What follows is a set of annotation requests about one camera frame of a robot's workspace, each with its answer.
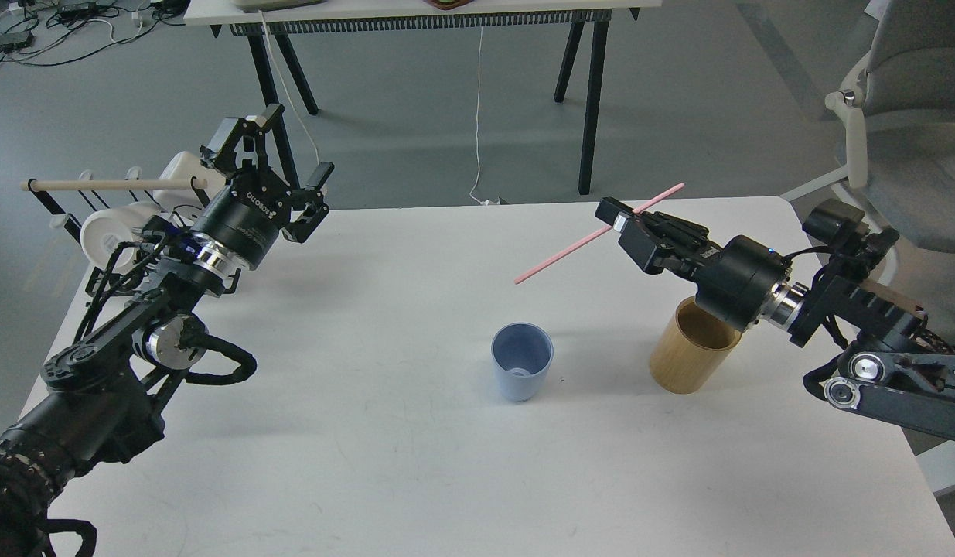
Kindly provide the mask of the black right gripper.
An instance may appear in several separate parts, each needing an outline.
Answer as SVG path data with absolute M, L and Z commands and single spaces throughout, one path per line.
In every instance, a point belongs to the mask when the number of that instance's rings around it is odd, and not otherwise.
M 750 237 L 736 236 L 722 248 L 713 247 L 703 225 L 661 211 L 637 215 L 610 196 L 599 201 L 595 216 L 611 226 L 624 217 L 619 246 L 637 267 L 648 275 L 664 269 L 692 275 L 697 307 L 735 330 L 749 328 L 774 285 L 790 275 L 784 256 Z

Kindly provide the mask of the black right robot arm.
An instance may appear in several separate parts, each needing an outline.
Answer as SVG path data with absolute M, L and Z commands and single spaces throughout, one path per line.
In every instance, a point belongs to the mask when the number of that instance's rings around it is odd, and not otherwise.
M 792 256 L 749 237 L 718 246 L 700 224 L 635 212 L 611 197 L 596 216 L 615 227 L 641 271 L 695 283 L 697 307 L 735 330 L 765 320 L 802 347 L 826 329 L 844 352 L 803 377 L 816 398 L 955 442 L 955 347 L 927 328 L 923 308 L 869 279 L 897 242 L 895 230 L 870 231 L 864 212 L 839 200 L 817 205 L 803 231 L 828 260 L 801 285 L 790 276 Z

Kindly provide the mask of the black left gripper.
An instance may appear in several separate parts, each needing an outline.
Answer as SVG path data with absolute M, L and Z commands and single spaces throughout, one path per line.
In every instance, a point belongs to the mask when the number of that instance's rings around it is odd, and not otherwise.
M 305 243 L 331 210 L 324 186 L 335 169 L 332 162 L 319 162 L 304 186 L 292 191 L 269 165 L 265 135 L 283 113 L 283 105 L 269 104 L 258 115 L 227 117 L 200 148 L 203 166 L 225 177 L 226 188 L 212 199 L 192 232 L 222 244 L 248 269 L 261 264 L 282 228 L 289 242 Z M 301 213 L 288 224 L 292 209 Z

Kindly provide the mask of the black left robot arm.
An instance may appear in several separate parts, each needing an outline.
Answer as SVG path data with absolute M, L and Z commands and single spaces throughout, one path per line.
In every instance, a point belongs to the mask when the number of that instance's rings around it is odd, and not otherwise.
M 52 556 L 52 535 L 63 532 L 79 536 L 78 556 L 91 556 L 91 523 L 47 515 L 67 483 L 162 440 L 162 412 L 180 385 L 240 384 L 257 370 L 194 309 L 233 290 L 279 237 L 307 241 L 329 212 L 322 187 L 332 163 L 319 163 L 304 186 L 268 163 L 265 140 L 282 135 L 283 113 L 269 104 L 220 123 L 200 154 L 226 186 L 213 198 L 197 187 L 203 210 L 188 227 L 149 219 L 145 239 L 128 243 L 145 257 L 102 279 L 74 342 L 43 365 L 47 396 L 0 435 L 0 556 Z

